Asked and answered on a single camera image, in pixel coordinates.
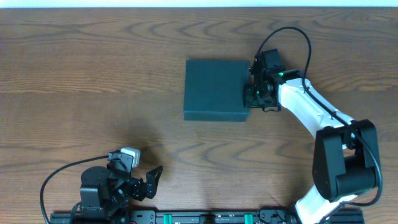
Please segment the dark green box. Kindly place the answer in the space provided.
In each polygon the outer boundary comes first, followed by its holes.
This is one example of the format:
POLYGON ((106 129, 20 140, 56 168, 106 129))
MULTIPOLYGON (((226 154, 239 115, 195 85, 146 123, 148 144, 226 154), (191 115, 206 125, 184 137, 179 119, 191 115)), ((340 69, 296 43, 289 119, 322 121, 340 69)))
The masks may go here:
POLYGON ((187 60, 183 117, 186 121, 245 122, 244 86, 249 83, 245 60, 187 60))

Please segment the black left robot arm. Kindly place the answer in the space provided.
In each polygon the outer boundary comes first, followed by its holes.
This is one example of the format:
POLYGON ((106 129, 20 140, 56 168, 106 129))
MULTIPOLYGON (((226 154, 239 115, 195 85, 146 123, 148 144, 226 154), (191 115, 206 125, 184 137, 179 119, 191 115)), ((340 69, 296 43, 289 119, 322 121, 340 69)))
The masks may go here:
POLYGON ((81 202, 71 211, 70 223, 131 223, 128 206, 132 199, 152 199, 157 193, 163 167, 146 174, 146 180, 132 176, 141 152, 124 147, 110 152, 105 167, 94 166, 81 175, 81 202))

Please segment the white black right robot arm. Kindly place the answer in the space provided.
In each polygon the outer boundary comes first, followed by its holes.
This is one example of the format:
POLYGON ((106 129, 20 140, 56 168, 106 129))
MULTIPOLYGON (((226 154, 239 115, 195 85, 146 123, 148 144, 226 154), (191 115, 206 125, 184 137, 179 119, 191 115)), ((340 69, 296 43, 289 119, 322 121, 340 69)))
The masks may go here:
POLYGON ((300 70, 287 70, 277 49, 259 52, 249 69, 244 106, 265 112, 289 110, 315 140, 314 185, 281 219, 284 223, 330 223, 358 195, 382 187, 377 131, 356 121, 319 94, 300 70))

